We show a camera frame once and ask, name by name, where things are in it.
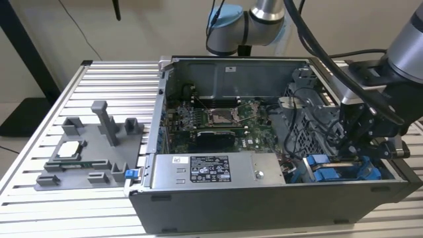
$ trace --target aluminum slotted table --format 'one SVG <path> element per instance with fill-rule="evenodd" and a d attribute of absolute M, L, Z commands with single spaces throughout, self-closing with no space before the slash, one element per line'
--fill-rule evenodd
<path fill-rule="evenodd" d="M 37 191 L 35 180 L 59 143 L 66 117 L 99 123 L 94 100 L 107 100 L 117 122 L 137 117 L 146 125 L 139 163 L 143 164 L 158 91 L 158 62 L 102 62 L 82 66 L 51 112 L 0 181 L 2 237 L 155 237 L 147 235 L 123 187 Z M 403 137 L 409 165 L 423 179 L 423 126 L 414 123 Z M 186 235 L 191 238 L 423 237 L 423 188 L 402 202 L 379 206 L 355 225 Z"/>

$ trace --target blue latch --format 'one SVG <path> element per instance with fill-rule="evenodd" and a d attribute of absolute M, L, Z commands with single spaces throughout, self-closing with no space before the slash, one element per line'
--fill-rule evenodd
<path fill-rule="evenodd" d="M 307 162 L 313 166 L 315 164 L 330 163 L 330 157 L 327 155 L 309 155 Z"/>
<path fill-rule="evenodd" d="M 138 178 L 139 178 L 139 170 L 126 171 L 126 179 L 138 179 Z"/>

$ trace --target warning label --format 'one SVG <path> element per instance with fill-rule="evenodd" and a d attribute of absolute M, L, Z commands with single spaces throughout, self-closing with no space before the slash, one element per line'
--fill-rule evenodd
<path fill-rule="evenodd" d="M 191 156 L 191 182 L 231 182 L 227 156 Z"/>

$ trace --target wire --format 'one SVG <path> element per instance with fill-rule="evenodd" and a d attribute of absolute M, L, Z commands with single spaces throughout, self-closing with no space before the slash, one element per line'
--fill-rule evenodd
<path fill-rule="evenodd" d="M 67 7 L 66 7 L 66 5 L 65 5 L 65 3 L 62 2 L 62 0 L 58 0 L 58 1 L 59 1 L 59 3 L 61 3 L 62 7 L 65 8 L 65 10 L 66 10 L 66 12 L 67 12 L 70 18 L 73 19 L 73 21 L 74 21 L 77 27 L 79 28 L 79 31 L 81 31 L 81 33 L 82 33 L 85 39 L 86 39 L 87 44 L 90 45 L 90 47 L 91 47 L 91 49 L 94 50 L 95 54 L 99 56 L 99 59 L 103 60 L 103 58 L 101 57 L 98 51 L 95 50 L 95 48 L 93 47 L 91 43 L 89 42 L 87 36 L 86 36 L 85 32 L 82 31 L 82 28 L 79 27 L 79 24 L 77 23 L 74 17 L 71 16 L 71 14 L 70 14 L 70 12 L 69 12 L 69 9 L 67 9 Z"/>
<path fill-rule="evenodd" d="M 209 17 L 209 20 L 207 20 L 207 26 L 206 26 L 206 35 L 209 35 L 209 32 L 210 32 L 210 23 L 211 23 L 213 9 L 214 9 L 214 5 L 215 4 L 217 4 L 217 0 L 213 0 L 211 13 L 210 13 L 210 17 Z"/>
<path fill-rule="evenodd" d="M 335 120 L 335 121 L 331 123 L 329 130 L 325 132 L 325 140 L 326 140 L 326 141 L 329 141 L 329 136 L 330 136 L 330 133 L 333 132 L 333 128 L 334 128 L 334 126 L 337 125 L 337 123 L 339 123 L 339 119 Z"/>
<path fill-rule="evenodd" d="M 214 26 L 218 22 L 218 18 L 221 16 L 221 11 L 222 11 L 222 7 L 223 7 L 223 4 L 225 4 L 225 1 L 226 0 L 222 0 L 222 3 L 221 3 L 221 6 L 219 6 L 219 9 L 217 11 L 217 13 L 214 14 L 213 16 L 213 19 L 211 19 L 211 25 L 210 25 L 210 28 L 209 28 L 209 33 L 207 33 L 207 38 L 206 38 L 206 45 L 207 45 L 207 42 L 210 41 L 210 37 L 211 37 L 211 34 L 213 34 L 213 31 L 214 31 Z"/>
<path fill-rule="evenodd" d="M 18 152 L 17 150 L 13 150 L 13 149 L 6 148 L 6 147 L 3 147 L 3 146 L 0 146 L 0 148 L 2 148 L 3 150 L 9 150 L 10 152 L 14 152 L 15 154 L 19 154 L 19 152 Z"/>
<path fill-rule="evenodd" d="M 306 0 L 302 0 L 302 2 L 299 3 L 298 12 L 301 15 L 303 13 L 305 3 L 306 3 Z"/>
<path fill-rule="evenodd" d="M 295 7 L 293 0 L 283 0 L 286 9 L 291 15 L 293 21 L 302 32 L 302 36 L 307 41 L 310 48 L 317 53 L 317 57 L 326 65 L 329 70 L 333 72 L 334 76 L 341 80 L 341 82 L 351 89 L 351 91 L 358 95 L 359 98 L 381 113 L 383 117 L 386 117 L 393 123 L 398 125 L 405 124 L 405 120 L 391 111 L 387 105 L 383 102 L 378 101 L 374 95 L 363 90 L 361 85 L 350 78 L 346 72 L 338 67 L 335 62 L 331 60 L 329 54 L 322 48 L 317 38 L 314 37 L 307 24 L 298 13 L 298 9 Z"/>
<path fill-rule="evenodd" d="M 299 4 L 299 8 L 298 8 L 299 15 L 302 15 L 302 13 L 303 13 L 305 3 L 306 3 L 306 0 L 302 0 L 302 2 Z M 301 30 L 298 30 L 298 37 L 299 37 L 299 41 L 301 41 L 305 49 L 307 50 L 307 52 L 313 56 L 317 56 L 315 52 L 313 51 L 309 44 L 306 43 L 306 40 L 305 40 L 302 33 L 301 33 Z M 386 49 L 369 49 L 369 50 L 353 51 L 353 52 L 347 52 L 347 53 L 342 53 L 342 54 L 337 54 L 337 55 L 330 55 L 330 58 L 342 58 L 342 57 L 357 56 L 357 55 L 363 55 L 363 54 L 370 54 L 370 53 L 386 54 L 386 52 L 387 52 Z"/>

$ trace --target black cable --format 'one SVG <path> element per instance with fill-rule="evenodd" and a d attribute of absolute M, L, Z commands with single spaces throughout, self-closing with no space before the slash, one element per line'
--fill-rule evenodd
<path fill-rule="evenodd" d="M 213 19 L 211 19 L 211 25 L 210 25 L 210 28 L 209 28 L 209 33 L 207 33 L 207 38 L 206 38 L 206 46 L 207 46 L 207 42 L 210 41 L 210 37 L 211 37 L 211 34 L 213 34 L 213 31 L 214 31 L 214 26 L 218 22 L 218 18 L 221 16 L 221 11 L 222 11 L 222 7 L 223 7 L 223 4 L 225 4 L 225 1 L 226 0 L 222 0 L 222 3 L 221 3 L 221 6 L 219 6 L 219 9 L 217 11 L 217 13 L 214 14 L 213 16 Z"/>
<path fill-rule="evenodd" d="M 302 2 L 299 3 L 298 12 L 301 15 L 303 14 L 305 3 L 306 3 L 306 0 L 302 0 Z"/>
<path fill-rule="evenodd" d="M 335 121 L 331 123 L 331 125 L 330 125 L 330 127 L 329 127 L 329 130 L 325 132 L 325 140 L 326 140 L 326 141 L 329 141 L 329 136 L 330 136 L 330 134 L 331 134 L 331 132 L 333 132 L 333 128 L 334 128 L 334 126 L 337 125 L 337 123 L 339 123 L 339 119 L 335 120 Z"/>
<path fill-rule="evenodd" d="M 209 17 L 209 20 L 207 20 L 207 26 L 206 26 L 206 35 L 209 35 L 209 32 L 210 32 L 210 23 L 211 23 L 213 9 L 214 9 L 214 5 L 215 4 L 217 4 L 217 0 L 213 0 L 211 13 L 210 13 L 210 17 Z"/>
<path fill-rule="evenodd" d="M 9 150 L 10 152 L 14 152 L 14 153 L 19 154 L 18 151 L 15 151 L 15 150 L 13 150 L 13 149 L 10 149 L 10 148 L 6 148 L 6 147 L 3 147 L 3 146 L 0 146 L 0 148 L 2 148 L 3 150 Z"/>
<path fill-rule="evenodd" d="M 291 134 L 293 134 L 293 131 L 294 131 L 294 126 L 297 124 L 297 103 L 295 103 L 295 100 L 293 99 L 293 104 L 294 104 L 294 108 L 293 108 L 293 119 L 291 119 L 291 125 L 290 125 L 290 129 L 289 129 L 289 133 L 285 137 L 285 140 L 283 140 L 283 149 L 285 151 L 290 154 L 290 156 L 298 160 L 302 160 L 302 158 L 293 152 L 289 150 L 289 139 L 291 137 Z"/>
<path fill-rule="evenodd" d="M 79 31 L 81 31 L 81 33 L 82 33 L 85 39 L 86 39 L 87 44 L 90 45 L 90 47 L 91 47 L 91 49 L 94 50 L 95 54 L 99 56 L 99 59 L 103 60 L 103 58 L 101 57 L 98 51 L 95 50 L 95 48 L 93 47 L 91 43 L 89 42 L 87 36 L 86 36 L 85 32 L 82 31 L 82 28 L 79 27 L 79 24 L 77 23 L 74 17 L 71 16 L 71 14 L 70 14 L 70 12 L 69 12 L 69 9 L 67 9 L 67 7 L 66 7 L 66 5 L 65 5 L 65 3 L 62 2 L 62 0 L 58 0 L 58 1 L 59 1 L 59 3 L 61 3 L 62 7 L 65 8 L 65 10 L 66 10 L 66 12 L 67 12 L 70 18 L 73 19 L 73 21 L 74 21 L 77 27 L 79 28 Z"/>
<path fill-rule="evenodd" d="M 302 2 L 299 4 L 298 12 L 299 12 L 301 15 L 303 13 L 305 3 L 306 3 L 306 0 L 302 0 Z M 307 52 L 313 56 L 317 56 L 315 52 L 313 51 L 313 49 L 310 48 L 310 46 L 306 43 L 306 40 L 305 40 L 305 38 L 302 36 L 302 33 L 301 33 L 301 30 L 298 30 L 298 37 L 299 37 L 299 41 L 301 41 L 305 49 L 307 50 Z M 369 50 L 353 51 L 353 52 L 347 52 L 347 53 L 342 53 L 342 54 L 337 54 L 337 55 L 330 55 L 330 57 L 331 58 L 342 58 L 342 57 L 357 56 L 357 55 L 363 55 L 363 54 L 370 54 L 370 53 L 383 53 L 383 54 L 386 54 L 386 52 L 387 52 L 386 49 L 369 49 Z"/>
<path fill-rule="evenodd" d="M 291 15 L 293 21 L 307 41 L 310 48 L 315 52 L 319 60 L 326 65 L 329 70 L 333 72 L 334 76 L 341 80 L 341 82 L 351 89 L 351 91 L 358 95 L 359 98 L 386 117 L 393 123 L 398 125 L 405 124 L 405 120 L 391 111 L 391 109 L 383 105 L 373 96 L 367 93 L 361 85 L 349 77 L 349 75 L 342 71 L 335 62 L 331 60 L 329 54 L 322 48 L 317 38 L 314 37 L 302 16 L 299 15 L 298 9 L 295 7 L 293 0 L 283 0 L 286 9 Z"/>

